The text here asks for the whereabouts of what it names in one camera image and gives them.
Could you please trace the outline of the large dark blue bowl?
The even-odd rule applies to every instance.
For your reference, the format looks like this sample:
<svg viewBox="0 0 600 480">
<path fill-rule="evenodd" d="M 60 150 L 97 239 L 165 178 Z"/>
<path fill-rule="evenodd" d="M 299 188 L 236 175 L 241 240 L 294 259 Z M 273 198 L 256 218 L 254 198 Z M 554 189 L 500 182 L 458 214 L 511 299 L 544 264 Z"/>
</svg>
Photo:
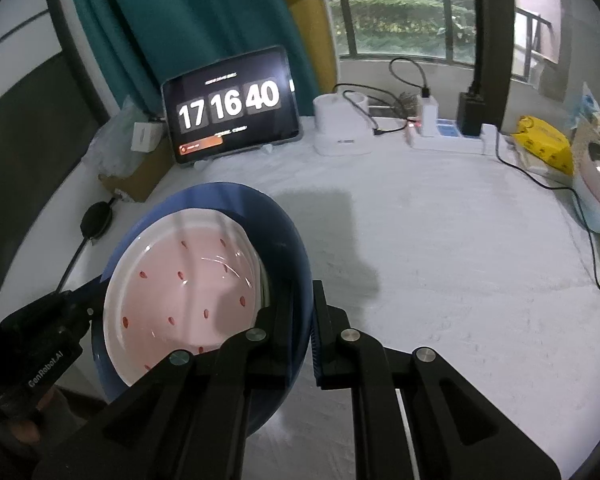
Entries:
<svg viewBox="0 0 600 480">
<path fill-rule="evenodd" d="M 285 337 L 276 340 L 276 349 L 285 359 L 287 385 L 252 399 L 248 432 L 254 434 L 288 396 L 301 370 L 312 330 L 313 281 L 309 256 L 283 208 L 271 197 L 240 183 L 207 182 L 191 186 L 169 196 L 140 218 L 122 237 L 98 278 L 101 281 L 111 278 L 126 248 L 144 229 L 168 214 L 187 208 L 218 210 L 242 226 L 268 274 L 272 307 L 279 318 L 287 319 Z"/>
</svg>

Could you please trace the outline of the pink strawberry bowl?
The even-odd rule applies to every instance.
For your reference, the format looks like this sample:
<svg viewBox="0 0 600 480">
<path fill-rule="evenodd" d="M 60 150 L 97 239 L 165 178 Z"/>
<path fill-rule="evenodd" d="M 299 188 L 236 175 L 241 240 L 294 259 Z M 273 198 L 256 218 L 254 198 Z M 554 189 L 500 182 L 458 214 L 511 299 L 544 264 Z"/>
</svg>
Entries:
<svg viewBox="0 0 600 480">
<path fill-rule="evenodd" d="M 270 302 L 244 228 L 221 211 L 185 208 L 133 236 L 114 266 L 102 321 L 107 354 L 132 386 L 175 350 L 219 349 Z"/>
</svg>

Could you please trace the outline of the black round puck device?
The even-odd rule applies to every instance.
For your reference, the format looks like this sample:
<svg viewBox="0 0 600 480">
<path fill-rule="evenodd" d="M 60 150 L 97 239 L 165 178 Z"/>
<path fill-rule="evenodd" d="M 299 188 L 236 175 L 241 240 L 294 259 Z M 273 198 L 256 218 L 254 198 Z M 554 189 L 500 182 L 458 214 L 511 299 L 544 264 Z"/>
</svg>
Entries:
<svg viewBox="0 0 600 480">
<path fill-rule="evenodd" d="M 114 212 L 109 202 L 98 202 L 89 206 L 80 222 L 80 231 L 86 240 L 98 240 L 109 229 Z"/>
</svg>

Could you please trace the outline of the white tablecloth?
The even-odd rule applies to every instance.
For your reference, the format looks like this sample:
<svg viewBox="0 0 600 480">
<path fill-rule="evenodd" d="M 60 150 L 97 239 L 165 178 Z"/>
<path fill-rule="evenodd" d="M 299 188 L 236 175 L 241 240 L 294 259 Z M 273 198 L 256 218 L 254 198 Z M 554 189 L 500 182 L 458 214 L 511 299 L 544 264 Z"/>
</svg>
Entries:
<svg viewBox="0 0 600 480">
<path fill-rule="evenodd" d="M 600 290 L 571 198 L 498 155 L 414 150 L 380 136 L 362 156 L 313 138 L 174 167 L 146 202 L 120 203 L 106 235 L 79 222 L 105 192 L 77 166 L 33 223 L 0 291 L 0 316 L 104 270 L 153 206 L 201 182 L 271 196 L 297 227 L 312 274 L 351 324 L 385 346 L 439 352 L 572 476 L 600 442 Z"/>
</svg>

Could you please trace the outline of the cardboard box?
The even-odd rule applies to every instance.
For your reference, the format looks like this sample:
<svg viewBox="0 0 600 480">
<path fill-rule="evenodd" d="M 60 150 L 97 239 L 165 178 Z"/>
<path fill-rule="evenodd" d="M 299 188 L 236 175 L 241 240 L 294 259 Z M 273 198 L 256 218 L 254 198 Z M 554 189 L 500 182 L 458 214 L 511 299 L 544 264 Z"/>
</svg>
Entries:
<svg viewBox="0 0 600 480">
<path fill-rule="evenodd" d="M 172 166 L 170 145 L 167 140 L 163 140 L 155 151 L 146 155 L 129 177 L 99 176 L 98 180 L 109 193 L 120 200 L 143 203 Z"/>
</svg>

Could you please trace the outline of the clear plastic bag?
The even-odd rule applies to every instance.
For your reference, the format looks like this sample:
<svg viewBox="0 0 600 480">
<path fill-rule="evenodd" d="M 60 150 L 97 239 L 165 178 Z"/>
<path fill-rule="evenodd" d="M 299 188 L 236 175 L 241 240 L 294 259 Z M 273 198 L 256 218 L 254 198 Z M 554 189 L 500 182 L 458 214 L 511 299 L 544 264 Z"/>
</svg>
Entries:
<svg viewBox="0 0 600 480">
<path fill-rule="evenodd" d="M 145 158 L 132 150 L 133 131 L 147 115 L 127 96 L 121 110 L 95 133 L 81 162 L 99 177 L 127 178 Z"/>
</svg>

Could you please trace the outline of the small white box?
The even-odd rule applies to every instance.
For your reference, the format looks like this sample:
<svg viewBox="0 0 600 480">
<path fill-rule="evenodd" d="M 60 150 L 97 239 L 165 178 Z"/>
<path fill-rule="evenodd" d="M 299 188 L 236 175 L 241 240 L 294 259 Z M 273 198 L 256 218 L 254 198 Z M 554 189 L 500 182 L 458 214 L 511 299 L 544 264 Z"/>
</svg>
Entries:
<svg viewBox="0 0 600 480">
<path fill-rule="evenodd" d="M 158 148 L 163 136 L 163 122 L 136 122 L 132 131 L 131 151 L 151 153 Z"/>
</svg>

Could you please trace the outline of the light blue stacked bowl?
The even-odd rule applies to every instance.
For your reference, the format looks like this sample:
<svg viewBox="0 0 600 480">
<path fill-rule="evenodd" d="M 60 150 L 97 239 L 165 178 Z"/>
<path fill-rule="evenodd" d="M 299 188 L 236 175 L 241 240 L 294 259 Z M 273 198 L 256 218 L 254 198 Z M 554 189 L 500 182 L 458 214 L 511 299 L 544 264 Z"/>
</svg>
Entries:
<svg viewBox="0 0 600 480">
<path fill-rule="evenodd" d="M 600 202 L 582 180 L 576 180 L 573 189 L 576 195 L 572 201 L 579 220 L 592 232 L 600 234 Z"/>
</svg>

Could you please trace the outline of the white power strip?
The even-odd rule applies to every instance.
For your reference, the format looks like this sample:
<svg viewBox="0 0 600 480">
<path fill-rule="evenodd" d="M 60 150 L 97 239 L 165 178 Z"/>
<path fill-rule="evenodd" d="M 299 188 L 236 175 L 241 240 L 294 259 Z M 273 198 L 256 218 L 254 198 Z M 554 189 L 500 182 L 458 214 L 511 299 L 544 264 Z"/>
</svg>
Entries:
<svg viewBox="0 0 600 480">
<path fill-rule="evenodd" d="M 483 124 L 478 136 L 463 136 L 451 119 L 439 119 L 438 133 L 437 136 L 422 136 L 415 126 L 409 125 L 405 137 L 415 150 L 480 156 L 495 154 L 498 129 L 494 125 Z"/>
</svg>

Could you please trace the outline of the yellow wipes pack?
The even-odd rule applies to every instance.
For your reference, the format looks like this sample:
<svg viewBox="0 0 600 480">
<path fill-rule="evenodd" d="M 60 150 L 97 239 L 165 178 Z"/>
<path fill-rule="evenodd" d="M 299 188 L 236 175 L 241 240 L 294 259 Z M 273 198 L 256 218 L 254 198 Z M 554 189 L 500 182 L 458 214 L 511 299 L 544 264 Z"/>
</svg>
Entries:
<svg viewBox="0 0 600 480">
<path fill-rule="evenodd" d="M 573 176 L 573 159 L 568 139 L 556 128 L 534 116 L 521 116 L 515 143 L 566 176 Z"/>
</svg>

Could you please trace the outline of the black power adapter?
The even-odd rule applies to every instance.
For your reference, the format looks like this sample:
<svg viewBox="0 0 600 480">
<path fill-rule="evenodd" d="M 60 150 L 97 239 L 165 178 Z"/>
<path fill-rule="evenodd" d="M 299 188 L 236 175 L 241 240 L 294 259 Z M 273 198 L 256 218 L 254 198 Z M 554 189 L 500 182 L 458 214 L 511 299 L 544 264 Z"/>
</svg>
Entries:
<svg viewBox="0 0 600 480">
<path fill-rule="evenodd" d="M 484 99 L 472 92 L 460 92 L 456 125 L 463 136 L 480 136 L 484 116 Z"/>
</svg>

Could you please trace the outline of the white charger plug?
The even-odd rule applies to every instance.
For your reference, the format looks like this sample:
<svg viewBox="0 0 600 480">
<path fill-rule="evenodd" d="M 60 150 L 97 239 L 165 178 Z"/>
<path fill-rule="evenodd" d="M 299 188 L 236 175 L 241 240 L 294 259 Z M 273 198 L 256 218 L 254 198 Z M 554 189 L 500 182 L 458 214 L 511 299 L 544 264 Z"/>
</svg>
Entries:
<svg viewBox="0 0 600 480">
<path fill-rule="evenodd" d="M 439 105 L 433 96 L 417 97 L 417 130 L 424 138 L 435 138 L 438 129 Z"/>
</svg>

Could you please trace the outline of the tablet showing clock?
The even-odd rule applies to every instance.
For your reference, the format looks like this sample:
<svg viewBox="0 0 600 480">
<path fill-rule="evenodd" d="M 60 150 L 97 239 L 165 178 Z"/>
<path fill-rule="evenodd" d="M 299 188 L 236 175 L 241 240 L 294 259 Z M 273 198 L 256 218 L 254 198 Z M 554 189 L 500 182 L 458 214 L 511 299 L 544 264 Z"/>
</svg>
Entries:
<svg viewBox="0 0 600 480">
<path fill-rule="evenodd" d="M 223 58 L 161 87 L 174 162 L 297 140 L 300 124 L 286 50 L 273 46 Z"/>
</svg>

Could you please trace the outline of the teal curtain left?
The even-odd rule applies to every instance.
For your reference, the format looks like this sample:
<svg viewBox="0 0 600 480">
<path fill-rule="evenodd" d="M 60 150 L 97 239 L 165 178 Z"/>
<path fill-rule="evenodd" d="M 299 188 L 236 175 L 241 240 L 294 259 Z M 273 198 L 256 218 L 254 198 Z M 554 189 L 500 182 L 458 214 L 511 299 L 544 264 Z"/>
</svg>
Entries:
<svg viewBox="0 0 600 480">
<path fill-rule="evenodd" d="M 313 112 L 318 83 L 286 0 L 73 0 L 118 103 L 154 115 L 168 79 L 222 58 L 282 46 L 298 110 Z"/>
</svg>

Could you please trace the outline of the yellow curtain left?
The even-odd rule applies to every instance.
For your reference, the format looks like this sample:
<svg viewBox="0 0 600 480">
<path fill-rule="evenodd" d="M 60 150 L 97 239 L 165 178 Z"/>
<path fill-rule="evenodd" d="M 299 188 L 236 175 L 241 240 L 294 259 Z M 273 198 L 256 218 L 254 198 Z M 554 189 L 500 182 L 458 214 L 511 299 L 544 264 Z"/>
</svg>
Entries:
<svg viewBox="0 0 600 480">
<path fill-rule="evenodd" d="M 286 0 L 308 52 L 321 93 L 338 82 L 339 61 L 327 0 Z"/>
</svg>

